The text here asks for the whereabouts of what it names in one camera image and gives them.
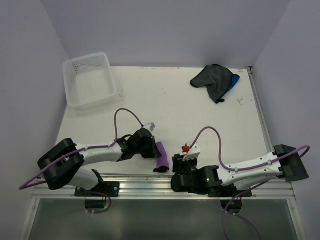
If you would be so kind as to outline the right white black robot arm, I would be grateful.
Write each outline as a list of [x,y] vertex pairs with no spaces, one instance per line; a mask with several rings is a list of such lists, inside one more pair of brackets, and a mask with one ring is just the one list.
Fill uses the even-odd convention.
[[183,147],[186,154],[175,154],[172,158],[173,177],[171,189],[217,198],[231,198],[243,193],[252,196],[252,187],[275,179],[286,182],[309,178],[298,149],[287,145],[276,145],[272,152],[262,157],[223,167],[208,165],[198,168],[200,148]]

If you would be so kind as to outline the purple towel black trim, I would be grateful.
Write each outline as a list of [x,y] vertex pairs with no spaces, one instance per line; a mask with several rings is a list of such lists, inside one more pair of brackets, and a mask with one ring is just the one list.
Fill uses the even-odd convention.
[[154,173],[167,173],[170,170],[168,155],[162,142],[157,142],[156,147],[161,154],[157,158],[156,168],[153,170]]

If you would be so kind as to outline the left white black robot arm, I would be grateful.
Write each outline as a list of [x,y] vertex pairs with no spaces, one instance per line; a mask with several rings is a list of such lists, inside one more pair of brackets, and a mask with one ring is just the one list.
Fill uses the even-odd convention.
[[76,144],[66,138],[42,156],[37,165],[50,190],[69,185],[96,197],[108,192],[106,184],[97,170],[83,167],[102,162],[123,162],[136,155],[144,159],[160,159],[164,157],[165,149],[161,142],[156,142],[151,130],[142,127],[133,135],[117,138],[107,145]]

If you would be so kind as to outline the grey towel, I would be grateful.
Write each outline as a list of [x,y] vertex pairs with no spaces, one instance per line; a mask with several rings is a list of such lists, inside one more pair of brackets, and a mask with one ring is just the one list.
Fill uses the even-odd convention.
[[219,104],[225,101],[224,96],[229,92],[233,75],[235,74],[224,66],[207,65],[190,81],[190,85],[194,88],[206,88],[209,98]]

